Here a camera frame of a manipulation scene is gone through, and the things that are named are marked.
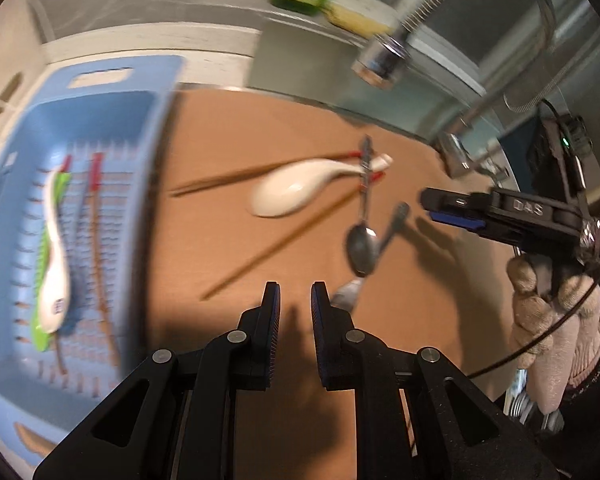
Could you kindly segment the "beige gloved hand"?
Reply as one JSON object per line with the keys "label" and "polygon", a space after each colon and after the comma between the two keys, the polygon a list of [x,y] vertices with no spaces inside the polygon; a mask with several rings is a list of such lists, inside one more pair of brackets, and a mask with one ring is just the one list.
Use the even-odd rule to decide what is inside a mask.
{"label": "beige gloved hand", "polygon": [[526,256],[510,259],[514,322],[512,348],[536,345],[518,358],[528,372],[527,391],[543,414],[559,408],[566,393],[583,385],[600,359],[600,286],[588,274],[567,278],[558,293],[542,298]]}

